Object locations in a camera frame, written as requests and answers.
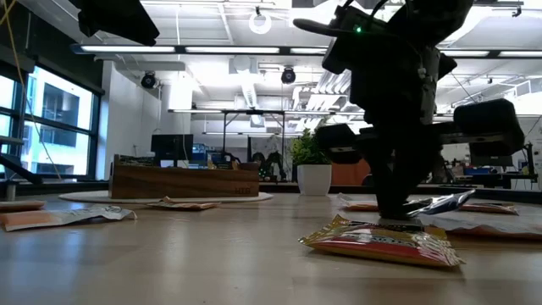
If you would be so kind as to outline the yellow red mango tea packet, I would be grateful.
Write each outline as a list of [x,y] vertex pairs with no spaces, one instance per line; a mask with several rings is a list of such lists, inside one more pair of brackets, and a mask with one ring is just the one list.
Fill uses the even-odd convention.
[[437,268],[464,263],[444,230],[417,224],[376,224],[336,215],[299,242],[325,252],[393,263]]

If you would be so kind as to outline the wooden tea box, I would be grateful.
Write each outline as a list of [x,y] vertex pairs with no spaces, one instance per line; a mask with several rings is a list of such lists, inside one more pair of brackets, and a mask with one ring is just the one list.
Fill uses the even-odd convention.
[[160,167],[153,157],[115,155],[108,196],[112,199],[256,197],[258,174],[242,169]]

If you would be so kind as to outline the orange green tea packet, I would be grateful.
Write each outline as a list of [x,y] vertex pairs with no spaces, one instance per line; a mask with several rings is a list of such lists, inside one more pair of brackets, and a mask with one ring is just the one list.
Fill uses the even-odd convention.
[[170,197],[163,197],[157,202],[147,203],[147,206],[172,210],[202,211],[210,208],[217,208],[220,204],[221,202],[185,202],[181,200],[174,200]]

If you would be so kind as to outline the blue foil tea packet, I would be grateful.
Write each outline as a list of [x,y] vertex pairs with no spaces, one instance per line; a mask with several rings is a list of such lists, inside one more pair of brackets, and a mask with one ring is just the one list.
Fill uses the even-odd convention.
[[434,215],[455,211],[462,207],[476,192],[475,189],[460,193],[417,199],[405,204],[408,218],[417,217],[420,214]]

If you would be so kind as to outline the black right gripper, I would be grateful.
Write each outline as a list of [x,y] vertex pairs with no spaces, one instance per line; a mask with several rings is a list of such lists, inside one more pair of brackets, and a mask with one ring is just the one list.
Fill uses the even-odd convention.
[[373,177],[379,214],[392,219],[391,150],[395,151],[397,213],[424,172],[423,161],[444,145],[468,143],[478,155],[506,156],[523,148],[525,135],[511,102],[504,98],[458,107],[452,120],[434,122],[436,85],[456,62],[434,47],[414,47],[397,36],[348,34],[335,38],[324,55],[331,73],[350,72],[350,101],[369,126],[355,133],[345,124],[321,127],[321,150],[338,164],[366,159]]

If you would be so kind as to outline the white orange tea packet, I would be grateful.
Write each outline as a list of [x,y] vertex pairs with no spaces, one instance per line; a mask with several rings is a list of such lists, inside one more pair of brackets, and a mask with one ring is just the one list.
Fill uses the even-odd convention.
[[119,206],[100,206],[65,210],[36,210],[0,215],[0,224],[6,231],[25,230],[40,227],[69,225],[88,219],[107,220],[137,219],[133,210]]

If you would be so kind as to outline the white woven round placemat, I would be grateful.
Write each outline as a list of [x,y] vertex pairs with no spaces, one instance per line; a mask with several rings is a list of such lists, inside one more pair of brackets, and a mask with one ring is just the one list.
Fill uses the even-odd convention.
[[[58,196],[60,199],[71,202],[89,203],[121,203],[121,204],[148,204],[159,202],[160,198],[112,199],[108,191],[82,191],[65,193]],[[274,196],[260,192],[256,197],[202,197],[202,198],[172,198],[173,202],[261,202],[272,199]]]

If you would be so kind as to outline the black computer monitor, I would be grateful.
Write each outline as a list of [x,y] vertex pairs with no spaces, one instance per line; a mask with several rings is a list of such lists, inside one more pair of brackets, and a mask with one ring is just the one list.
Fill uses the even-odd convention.
[[173,161],[174,167],[181,161],[190,161],[192,158],[192,134],[166,134],[152,135],[151,152],[155,154],[156,165],[163,160]]
[[512,156],[479,156],[472,154],[470,157],[472,166],[500,166],[511,167],[513,165]]

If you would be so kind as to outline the green plant in white pot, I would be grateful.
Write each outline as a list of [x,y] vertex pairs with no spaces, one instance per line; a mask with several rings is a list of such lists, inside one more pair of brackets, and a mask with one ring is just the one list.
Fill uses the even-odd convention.
[[303,196],[327,196],[331,186],[332,165],[309,129],[293,140],[290,150],[296,166],[296,179]]

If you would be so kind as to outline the orange partition screen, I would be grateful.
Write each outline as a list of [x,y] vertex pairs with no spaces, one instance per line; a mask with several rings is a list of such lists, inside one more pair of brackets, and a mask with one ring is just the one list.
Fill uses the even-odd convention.
[[332,186],[360,186],[370,174],[369,164],[361,159],[356,164],[332,163]]

